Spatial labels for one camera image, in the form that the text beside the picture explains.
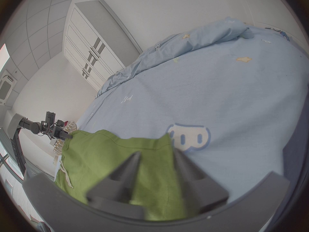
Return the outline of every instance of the drawstring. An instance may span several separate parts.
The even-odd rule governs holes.
[[[70,181],[70,178],[69,178],[69,174],[68,174],[68,172],[66,171],[66,169],[64,168],[63,162],[62,162],[61,160],[60,160],[59,162],[60,162],[60,169],[61,169],[61,171],[64,172],[64,173],[66,174],[66,181],[67,181],[69,187],[74,188],[74,187],[72,186],[72,184],[71,184],[71,181]]]

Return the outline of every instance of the bed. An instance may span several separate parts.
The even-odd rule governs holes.
[[[123,139],[168,133],[232,202],[268,172],[284,174],[308,66],[292,39],[228,17],[144,51],[106,81],[77,126]]]

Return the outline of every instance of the white wardrobe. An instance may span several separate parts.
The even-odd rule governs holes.
[[[99,1],[76,3],[68,20],[64,55],[96,90],[138,58],[137,49]]]

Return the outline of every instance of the woven basket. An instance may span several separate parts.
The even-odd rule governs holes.
[[[64,127],[64,131],[71,133],[73,131],[77,130],[77,125],[74,121],[68,123],[66,127]],[[60,156],[62,154],[62,147],[64,145],[64,141],[61,139],[58,139],[55,143],[53,153],[56,154],[57,156]]]

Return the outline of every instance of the green fabric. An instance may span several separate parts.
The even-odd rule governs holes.
[[[126,158],[141,152],[141,162],[131,204],[146,207],[146,219],[174,220],[185,217],[181,190],[173,167],[173,152],[168,134],[159,139],[121,139],[106,130],[96,133],[74,131],[62,148],[65,173],[58,171],[56,185],[63,191],[87,203],[85,194],[105,178]]]

